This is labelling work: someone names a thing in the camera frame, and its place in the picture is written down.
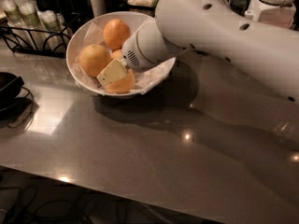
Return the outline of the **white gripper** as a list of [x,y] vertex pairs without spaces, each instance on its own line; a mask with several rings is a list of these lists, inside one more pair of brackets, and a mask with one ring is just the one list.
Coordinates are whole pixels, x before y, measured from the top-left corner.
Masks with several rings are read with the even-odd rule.
[[[142,31],[135,32],[124,42],[122,55],[127,65],[136,72],[146,72],[156,65],[153,58],[153,43]],[[122,60],[113,59],[96,78],[102,86],[106,86],[127,75],[128,70]]]

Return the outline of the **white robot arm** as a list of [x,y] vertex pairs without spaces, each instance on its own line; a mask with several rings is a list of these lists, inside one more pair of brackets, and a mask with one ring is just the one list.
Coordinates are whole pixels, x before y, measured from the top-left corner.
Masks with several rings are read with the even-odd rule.
[[130,69],[146,72],[184,51],[219,57],[288,100],[299,104],[299,33],[248,20],[218,0],[159,0],[98,76],[103,86]]

